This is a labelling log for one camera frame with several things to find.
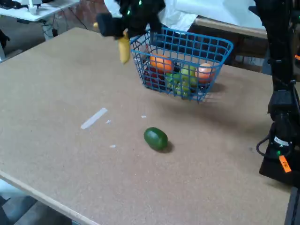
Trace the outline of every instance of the banana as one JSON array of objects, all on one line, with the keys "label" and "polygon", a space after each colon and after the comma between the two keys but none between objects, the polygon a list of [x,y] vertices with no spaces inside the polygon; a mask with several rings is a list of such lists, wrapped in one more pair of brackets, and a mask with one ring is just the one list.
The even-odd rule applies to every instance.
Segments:
[{"label": "banana", "polygon": [[130,41],[126,37],[122,37],[118,40],[119,42],[119,52],[120,52],[120,61],[125,64],[130,59]]}]

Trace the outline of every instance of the orange label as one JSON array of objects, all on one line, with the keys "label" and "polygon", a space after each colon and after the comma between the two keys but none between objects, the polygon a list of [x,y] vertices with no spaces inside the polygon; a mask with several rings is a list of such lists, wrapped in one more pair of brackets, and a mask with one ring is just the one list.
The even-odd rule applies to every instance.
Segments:
[{"label": "orange label", "polygon": [[280,160],[281,165],[283,166],[283,169],[285,170],[286,173],[292,171],[289,164],[287,163],[285,156],[279,156],[279,160]]}]

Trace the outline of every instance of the cable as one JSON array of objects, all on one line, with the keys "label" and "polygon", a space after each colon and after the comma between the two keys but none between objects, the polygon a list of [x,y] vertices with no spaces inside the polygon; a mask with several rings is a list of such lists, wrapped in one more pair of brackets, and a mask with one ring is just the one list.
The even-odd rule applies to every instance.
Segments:
[{"label": "cable", "polygon": [[76,19],[85,27],[85,29],[89,30],[70,8],[69,8],[69,10],[73,13],[73,15],[76,17]]},{"label": "cable", "polygon": [[58,7],[60,8],[61,12],[63,13],[64,17],[65,17],[65,23],[66,23],[66,30],[69,30],[69,24],[68,24],[68,21],[67,21],[67,17],[66,17],[66,14],[65,14],[65,11],[59,6],[59,5],[52,5],[52,6],[40,6],[40,7],[44,7],[44,8],[52,8],[52,7]]},{"label": "cable", "polygon": [[43,31],[44,34],[47,35],[49,38],[52,38],[53,36],[52,36],[52,37],[49,36],[49,35],[47,34],[47,32],[53,29],[54,21],[55,21],[55,15],[53,15],[53,21],[52,21],[52,24],[47,25],[47,24],[46,24],[47,22],[46,22],[46,21],[43,21],[43,24],[44,24],[43,27],[44,27],[44,26],[50,26],[50,28],[49,28],[48,30],[44,30],[44,31]]}]

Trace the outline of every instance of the white paper scrap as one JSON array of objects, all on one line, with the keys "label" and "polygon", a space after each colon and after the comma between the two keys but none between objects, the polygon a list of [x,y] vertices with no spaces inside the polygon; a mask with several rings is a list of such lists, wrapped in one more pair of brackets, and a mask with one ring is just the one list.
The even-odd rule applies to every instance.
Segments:
[{"label": "white paper scrap", "polygon": [[82,125],[81,125],[81,129],[84,130],[88,127],[90,127],[91,125],[93,125],[93,123],[96,122],[96,120],[98,120],[101,116],[103,116],[105,113],[107,112],[107,109],[102,108],[100,109],[97,113],[95,113],[95,115],[93,115],[91,118],[89,118],[87,121],[85,121]]}]

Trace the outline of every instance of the wire basket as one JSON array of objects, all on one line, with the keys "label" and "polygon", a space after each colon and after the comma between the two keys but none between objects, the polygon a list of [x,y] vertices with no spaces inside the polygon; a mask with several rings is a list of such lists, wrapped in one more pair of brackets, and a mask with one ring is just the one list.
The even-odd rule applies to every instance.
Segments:
[{"label": "wire basket", "polygon": [[232,49],[228,40],[166,27],[131,41],[144,86],[198,102],[210,91]]}]

